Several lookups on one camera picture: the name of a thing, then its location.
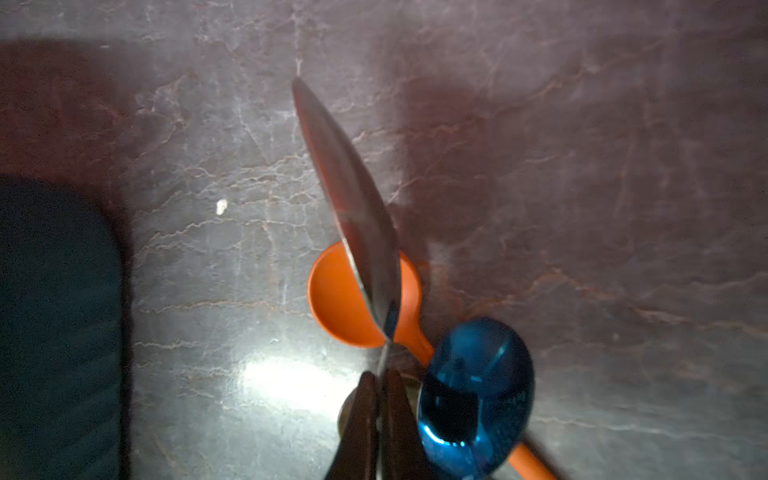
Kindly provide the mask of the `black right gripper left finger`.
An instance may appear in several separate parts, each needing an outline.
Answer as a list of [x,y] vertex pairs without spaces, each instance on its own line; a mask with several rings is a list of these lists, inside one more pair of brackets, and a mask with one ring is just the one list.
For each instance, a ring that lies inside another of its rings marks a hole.
[[378,462],[377,377],[363,372],[333,462],[326,479],[373,480]]

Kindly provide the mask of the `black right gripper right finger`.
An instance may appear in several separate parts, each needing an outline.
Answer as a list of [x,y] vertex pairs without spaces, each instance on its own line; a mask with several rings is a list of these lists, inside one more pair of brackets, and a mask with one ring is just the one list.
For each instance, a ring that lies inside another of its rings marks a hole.
[[383,479],[435,479],[424,451],[401,374],[384,375],[381,432]]

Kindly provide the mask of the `silver steel spoon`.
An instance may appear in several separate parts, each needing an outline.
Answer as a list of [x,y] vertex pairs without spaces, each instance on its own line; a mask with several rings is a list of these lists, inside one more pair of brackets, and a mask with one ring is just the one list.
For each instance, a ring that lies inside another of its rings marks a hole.
[[402,305],[401,267],[392,219],[352,141],[301,78],[292,95],[303,138],[341,235],[363,301],[385,343],[382,375]]

